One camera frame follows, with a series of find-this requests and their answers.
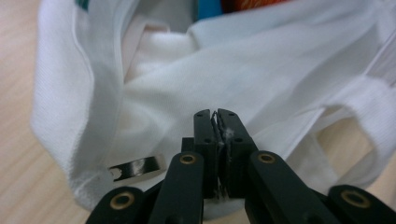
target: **white bag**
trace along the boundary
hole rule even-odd
[[[81,205],[114,188],[108,167],[169,164],[207,108],[237,113],[313,189],[375,180],[396,148],[394,1],[295,0],[196,23],[191,6],[43,1],[32,127]],[[345,117],[375,150],[338,176],[312,133]]]

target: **white cloth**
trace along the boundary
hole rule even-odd
[[[207,108],[237,113],[259,149],[323,192],[364,188],[385,167],[396,148],[394,2],[296,0],[197,23],[191,1],[144,2],[40,9],[32,127],[81,205],[93,209],[113,188],[109,166],[159,154],[169,163]],[[323,118],[333,106],[375,146],[344,176],[309,140],[344,117]]]

